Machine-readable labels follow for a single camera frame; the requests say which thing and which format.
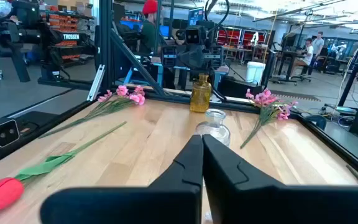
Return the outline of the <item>clear glass vase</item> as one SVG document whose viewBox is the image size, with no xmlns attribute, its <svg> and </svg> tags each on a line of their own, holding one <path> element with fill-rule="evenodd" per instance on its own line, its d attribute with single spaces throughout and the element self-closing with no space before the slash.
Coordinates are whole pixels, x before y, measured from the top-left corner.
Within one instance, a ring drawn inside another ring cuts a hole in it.
<svg viewBox="0 0 358 224">
<path fill-rule="evenodd" d="M 217 109 L 208 109 L 206 111 L 206 121 L 199 123 L 195 129 L 195 134 L 210 134 L 218 141 L 229 147 L 231 142 L 231 133 L 227 126 L 223 125 L 226 113 Z"/>
</svg>

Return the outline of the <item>red tulip with green leaf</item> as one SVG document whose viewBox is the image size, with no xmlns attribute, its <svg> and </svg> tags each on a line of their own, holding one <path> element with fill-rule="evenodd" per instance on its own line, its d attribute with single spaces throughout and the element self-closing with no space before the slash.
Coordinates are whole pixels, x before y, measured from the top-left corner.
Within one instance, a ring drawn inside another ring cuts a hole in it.
<svg viewBox="0 0 358 224">
<path fill-rule="evenodd" d="M 20 197 L 24 193 L 25 180 L 29 180 L 34 177 L 50 173 L 57 167 L 74 158 L 78 153 L 85 150 L 87 147 L 91 146 L 92 144 L 96 143 L 107 135 L 113 133 L 115 130 L 121 128 L 126 123 L 127 121 L 118 124 L 116 127 L 110 129 L 109 131 L 106 131 L 105 133 L 99 135 L 98 137 L 88 141 L 79 148 L 74 149 L 70 152 L 66 152 L 57 156 L 48 156 L 43 162 L 22 169 L 15 177 L 5 177 L 3 179 L 0 179 L 0 210 L 10 206 L 11 204 L 20 199 Z"/>
</svg>

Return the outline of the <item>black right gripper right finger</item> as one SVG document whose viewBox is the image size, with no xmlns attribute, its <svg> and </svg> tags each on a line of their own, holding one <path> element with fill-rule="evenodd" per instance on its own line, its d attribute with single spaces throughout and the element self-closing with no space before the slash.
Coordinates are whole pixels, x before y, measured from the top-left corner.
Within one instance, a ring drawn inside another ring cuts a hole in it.
<svg viewBox="0 0 358 224">
<path fill-rule="evenodd" d="M 218 224 L 358 224 L 358 187 L 285 185 L 209 134 L 203 176 Z"/>
</svg>

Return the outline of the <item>amber glass vase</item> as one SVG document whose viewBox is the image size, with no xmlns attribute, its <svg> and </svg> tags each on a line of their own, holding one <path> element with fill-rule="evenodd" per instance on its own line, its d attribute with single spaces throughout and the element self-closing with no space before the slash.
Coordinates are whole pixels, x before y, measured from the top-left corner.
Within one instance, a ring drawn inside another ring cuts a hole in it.
<svg viewBox="0 0 358 224">
<path fill-rule="evenodd" d="M 208 81 L 209 75 L 199 74 L 199 79 L 193 84 L 190 100 L 190 110 L 197 113 L 205 113 L 209 108 L 212 86 Z"/>
</svg>

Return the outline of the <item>blue computer monitor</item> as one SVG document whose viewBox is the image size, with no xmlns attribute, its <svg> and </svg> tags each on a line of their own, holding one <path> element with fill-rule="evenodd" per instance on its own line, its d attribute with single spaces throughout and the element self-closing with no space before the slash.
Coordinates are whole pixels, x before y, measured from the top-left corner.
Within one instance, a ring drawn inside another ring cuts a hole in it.
<svg viewBox="0 0 358 224">
<path fill-rule="evenodd" d="M 203 20 L 204 8 L 196 7 L 188 10 L 188 25 L 195 26 L 198 21 Z"/>
</svg>

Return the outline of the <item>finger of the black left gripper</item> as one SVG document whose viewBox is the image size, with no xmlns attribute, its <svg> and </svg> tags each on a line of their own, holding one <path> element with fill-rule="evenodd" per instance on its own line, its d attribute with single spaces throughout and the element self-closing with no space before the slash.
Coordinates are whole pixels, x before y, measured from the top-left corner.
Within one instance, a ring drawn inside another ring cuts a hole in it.
<svg viewBox="0 0 358 224">
<path fill-rule="evenodd" d="M 193 67 L 190 64 L 190 51 L 192 46 L 181 46 L 179 47 L 178 59 L 186 67 L 192 69 Z"/>
<path fill-rule="evenodd" d="M 197 46 L 193 51 L 193 66 L 195 68 L 204 67 L 204 52 L 202 46 Z"/>
</svg>

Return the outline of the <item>shelf with orange bins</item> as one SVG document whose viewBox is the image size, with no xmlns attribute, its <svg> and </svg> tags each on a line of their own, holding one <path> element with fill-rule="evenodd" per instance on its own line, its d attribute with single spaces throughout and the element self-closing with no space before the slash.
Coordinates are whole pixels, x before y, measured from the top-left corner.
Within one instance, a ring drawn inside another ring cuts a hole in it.
<svg viewBox="0 0 358 224">
<path fill-rule="evenodd" d="M 61 34 L 62 40 L 51 47 L 58 63 L 69 67 L 94 58 L 96 21 L 93 16 L 79 12 L 75 6 L 67 8 L 46 4 L 40 6 L 40 14 L 51 29 Z"/>
</svg>

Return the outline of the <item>red tool cabinets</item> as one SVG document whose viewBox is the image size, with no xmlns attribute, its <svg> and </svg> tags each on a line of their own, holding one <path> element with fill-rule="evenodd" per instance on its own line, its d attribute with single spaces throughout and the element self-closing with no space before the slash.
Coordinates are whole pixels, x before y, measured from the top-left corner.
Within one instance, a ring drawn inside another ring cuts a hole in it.
<svg viewBox="0 0 358 224">
<path fill-rule="evenodd" d="M 258 34 L 257 44 L 264 44 L 267 32 L 265 30 L 236 29 L 227 27 L 226 30 L 220 29 L 216 38 L 219 45 L 234 49 L 251 49 L 254 45 L 253 39 Z"/>
</svg>

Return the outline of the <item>person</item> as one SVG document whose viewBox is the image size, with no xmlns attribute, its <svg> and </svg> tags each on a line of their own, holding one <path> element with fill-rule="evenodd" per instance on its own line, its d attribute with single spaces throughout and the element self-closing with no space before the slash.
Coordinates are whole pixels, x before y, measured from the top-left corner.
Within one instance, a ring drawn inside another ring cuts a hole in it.
<svg viewBox="0 0 358 224">
<path fill-rule="evenodd" d="M 146 0 L 142 13 L 145 16 L 145 21 L 142 23 L 141 35 L 142 38 L 139 40 L 139 52 L 142 54 L 159 54 L 163 39 L 160 34 L 156 36 L 156 25 L 157 25 L 157 0 Z"/>
<path fill-rule="evenodd" d="M 324 40 L 323 40 L 323 32 L 319 31 L 318 35 L 316 36 L 315 40 L 312 43 L 313 45 L 313 58 L 310 63 L 310 68 L 313 68 L 313 65 L 316 61 L 317 56 L 321 53 L 321 50 L 324 46 Z"/>
<path fill-rule="evenodd" d="M 295 61 L 293 63 L 292 70 L 291 70 L 290 78 L 292 78 L 292 76 L 294 76 L 295 69 L 297 67 L 308 66 L 311 63 L 311 60 L 313 58 L 313 52 L 314 52 L 312 42 L 313 42 L 312 38 L 307 38 L 305 40 L 306 49 L 304 51 L 302 51 L 302 53 L 301 53 L 303 55 L 303 58 L 296 58 L 295 59 Z"/>
</svg>

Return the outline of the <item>white bin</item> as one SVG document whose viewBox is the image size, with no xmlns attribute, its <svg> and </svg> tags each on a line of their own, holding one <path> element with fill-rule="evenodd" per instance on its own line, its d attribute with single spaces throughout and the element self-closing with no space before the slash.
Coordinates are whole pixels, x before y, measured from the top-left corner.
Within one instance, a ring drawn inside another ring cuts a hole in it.
<svg viewBox="0 0 358 224">
<path fill-rule="evenodd" d="M 260 62 L 248 62 L 245 80 L 249 83 L 260 84 L 265 64 Z"/>
</svg>

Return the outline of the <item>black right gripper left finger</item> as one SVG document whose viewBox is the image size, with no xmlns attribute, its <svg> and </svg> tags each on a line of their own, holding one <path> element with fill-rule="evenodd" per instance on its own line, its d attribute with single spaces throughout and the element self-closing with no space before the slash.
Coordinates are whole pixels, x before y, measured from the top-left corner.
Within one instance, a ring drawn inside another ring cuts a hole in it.
<svg viewBox="0 0 358 224">
<path fill-rule="evenodd" d="M 58 191 L 40 208 L 42 224 L 200 224 L 203 140 L 194 135 L 146 187 Z"/>
</svg>

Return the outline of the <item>black office chair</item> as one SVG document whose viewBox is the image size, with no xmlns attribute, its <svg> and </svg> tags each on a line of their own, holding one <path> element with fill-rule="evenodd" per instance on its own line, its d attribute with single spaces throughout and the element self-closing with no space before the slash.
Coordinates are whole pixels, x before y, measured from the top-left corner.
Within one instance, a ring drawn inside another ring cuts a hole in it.
<svg viewBox="0 0 358 224">
<path fill-rule="evenodd" d="M 297 80 L 299 80 L 301 82 L 305 81 L 305 80 L 307 80 L 308 82 L 311 82 L 311 77 L 307 74 L 309 67 L 310 67 L 309 65 L 302 65 L 301 73 L 291 76 L 290 80 L 294 81 L 294 82 L 296 82 Z"/>
</svg>

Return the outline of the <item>pink blossom flower bunch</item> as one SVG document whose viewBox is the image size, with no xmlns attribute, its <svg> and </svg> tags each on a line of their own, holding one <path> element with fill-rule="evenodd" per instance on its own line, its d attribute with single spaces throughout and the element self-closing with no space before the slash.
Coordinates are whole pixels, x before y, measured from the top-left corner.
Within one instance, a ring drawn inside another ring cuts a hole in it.
<svg viewBox="0 0 358 224">
<path fill-rule="evenodd" d="M 41 135 L 40 138 L 44 138 L 46 136 L 58 133 L 65 129 L 90 121 L 92 119 L 118 112 L 132 105 L 143 105 L 145 103 L 144 88 L 140 85 L 137 85 L 134 91 L 130 91 L 125 85 L 119 85 L 115 92 L 107 90 L 107 93 L 105 95 L 100 96 L 98 98 L 98 102 L 99 104 L 94 109 L 92 109 L 84 118 L 78 119 L 53 131 L 49 131 Z"/>
<path fill-rule="evenodd" d="M 275 120 L 287 120 L 291 114 L 290 109 L 298 104 L 297 101 L 283 101 L 274 96 L 268 89 L 256 95 L 253 95 L 248 89 L 246 98 L 250 99 L 252 104 L 260 109 L 260 113 L 253 130 L 241 144 L 241 149 L 257 134 L 262 126 Z"/>
</svg>

